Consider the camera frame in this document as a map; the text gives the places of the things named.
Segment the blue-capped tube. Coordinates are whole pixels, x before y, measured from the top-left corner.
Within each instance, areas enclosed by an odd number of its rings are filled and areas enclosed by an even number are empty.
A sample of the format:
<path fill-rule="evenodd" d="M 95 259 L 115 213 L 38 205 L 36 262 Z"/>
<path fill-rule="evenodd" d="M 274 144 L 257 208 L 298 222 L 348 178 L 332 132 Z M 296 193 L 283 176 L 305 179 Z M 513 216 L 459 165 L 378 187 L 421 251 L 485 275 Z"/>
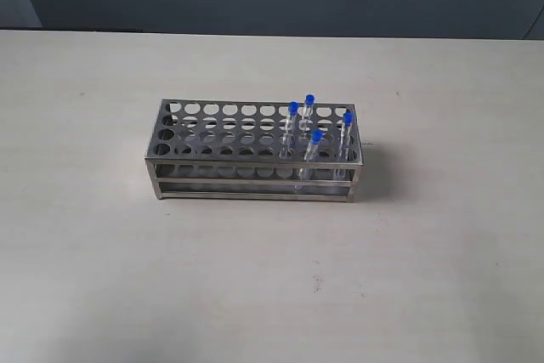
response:
<path fill-rule="evenodd" d="M 342 126 L 340 129 L 340 140 L 337 150 L 337 161 L 339 163 L 345 163 L 348 160 L 349 155 L 349 141 L 352 129 L 354 115 L 350 111 L 346 111 L 343 114 Z"/>
<path fill-rule="evenodd" d="M 312 132 L 309 138 L 306 151 L 303 154 L 304 163 L 310 164 L 315 161 L 315 158 L 317 157 L 319 152 L 320 142 L 322 138 L 323 138 L 323 132 L 321 130 L 316 129 Z M 313 171 L 314 169 L 310 166 L 300 167 L 296 172 L 296 180 L 298 181 L 310 180 L 310 177 Z"/>
<path fill-rule="evenodd" d="M 298 102 L 292 101 L 287 107 L 286 119 L 284 122 L 284 133 L 281 137 L 280 159 L 287 159 L 292 156 L 292 147 L 295 140 L 295 129 L 298 114 Z"/>
<path fill-rule="evenodd" d="M 306 139 L 310 131 L 310 119 L 313 113 L 315 97 L 313 94 L 307 94 L 303 104 L 303 110 L 298 123 L 299 136 L 301 139 Z"/>

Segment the stainless steel test tube rack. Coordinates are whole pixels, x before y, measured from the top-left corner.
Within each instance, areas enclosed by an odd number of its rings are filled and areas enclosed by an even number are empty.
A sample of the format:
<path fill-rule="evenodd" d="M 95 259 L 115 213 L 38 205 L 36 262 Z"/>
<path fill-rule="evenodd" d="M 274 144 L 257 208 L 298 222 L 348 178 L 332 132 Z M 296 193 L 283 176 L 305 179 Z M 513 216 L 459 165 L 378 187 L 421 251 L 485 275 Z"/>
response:
<path fill-rule="evenodd" d="M 354 105 L 315 101 L 309 136 L 301 139 L 304 100 L 298 103 L 292 156 L 280 159 L 289 103 L 162 100 L 144 157 L 156 197 L 352 202 L 364 165 Z M 354 120 L 348 160 L 339 163 L 346 111 Z M 318 155 L 304 163 L 316 129 L 323 132 Z M 296 180 L 307 166 L 310 180 Z"/>

